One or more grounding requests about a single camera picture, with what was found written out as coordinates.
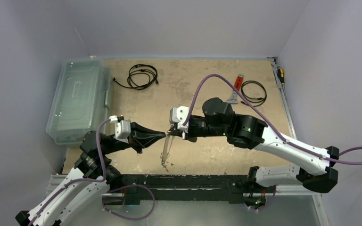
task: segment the black cable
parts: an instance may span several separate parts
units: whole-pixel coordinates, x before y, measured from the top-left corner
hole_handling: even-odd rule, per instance
[[[253,97],[248,97],[244,91],[243,91],[243,87],[247,84],[256,84],[258,85],[259,87],[261,87],[264,91],[264,97],[259,97],[259,98],[253,98]],[[252,104],[258,104],[258,105],[254,105],[253,107],[258,107],[262,104],[265,103],[266,99],[267,99],[267,91],[266,89],[264,88],[264,86],[259,83],[258,81],[253,81],[253,80],[249,80],[249,81],[245,81],[242,83],[242,86],[241,86],[241,94]]]
[[[132,77],[134,75],[137,75],[137,74],[144,74],[144,75],[148,76],[149,81],[146,84],[137,85],[132,80]],[[115,83],[119,84],[119,86],[121,86],[121,87],[124,87],[124,88],[127,88],[127,89],[136,89],[136,90],[144,90],[144,89],[148,88],[150,85],[152,85],[153,83],[156,83],[156,85],[159,84],[159,81],[157,80],[157,70],[156,70],[156,68],[154,66],[151,66],[151,65],[142,65],[142,64],[134,65],[128,71],[128,77],[127,77],[127,83],[129,85],[128,87],[120,84],[116,80],[115,77],[113,77],[113,81]]]

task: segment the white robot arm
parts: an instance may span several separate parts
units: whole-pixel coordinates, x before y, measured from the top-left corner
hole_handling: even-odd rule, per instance
[[[327,160],[339,158],[339,150],[333,146],[314,147],[287,135],[277,134],[256,117],[235,114],[231,105],[219,98],[211,98],[203,104],[204,117],[192,115],[188,119],[188,111],[189,108],[184,106],[170,111],[170,123],[173,126],[169,135],[180,136],[191,142],[195,142],[197,137],[223,136],[236,147],[254,148],[292,163],[282,167],[252,167],[249,177],[260,186],[303,185],[311,191],[327,193],[337,184],[338,172],[332,168],[334,163]],[[311,150],[317,156],[290,144]]]
[[[76,216],[84,207],[88,206],[92,200],[99,199],[110,189],[110,185],[103,182],[79,181],[65,189],[66,184],[71,180],[81,179],[84,173],[78,168],[70,170],[66,178],[46,197],[38,206],[28,212],[28,219],[31,222],[37,216],[37,212],[51,198],[49,204],[38,214],[33,225],[38,226],[64,226]],[[54,194],[63,189],[57,196]]]

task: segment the cable connector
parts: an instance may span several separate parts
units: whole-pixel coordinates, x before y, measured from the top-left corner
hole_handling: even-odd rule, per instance
[[[38,212],[36,212],[36,213],[33,214],[33,217],[34,217],[34,218],[40,218],[40,217],[41,217],[41,213],[43,212],[43,210],[42,210],[40,213],[38,213]]]
[[[110,119],[110,123],[115,123],[115,122],[119,121],[117,115],[112,115],[109,117],[109,119]]]

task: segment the white wall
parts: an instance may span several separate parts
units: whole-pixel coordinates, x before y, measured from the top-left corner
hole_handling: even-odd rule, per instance
[[[362,145],[362,0],[312,0],[279,56],[298,138],[341,150]],[[362,151],[342,159],[362,161]],[[336,165],[324,195],[335,226],[362,225],[362,166]]]
[[[88,56],[60,1],[0,0],[0,225],[44,197],[65,149],[45,127],[64,57]]]
[[[274,57],[308,0],[63,2],[93,55]]]

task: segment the transparent plastic lid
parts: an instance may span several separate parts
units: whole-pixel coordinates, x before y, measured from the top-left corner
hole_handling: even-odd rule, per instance
[[[98,60],[66,63],[49,132],[91,127],[101,70]]]

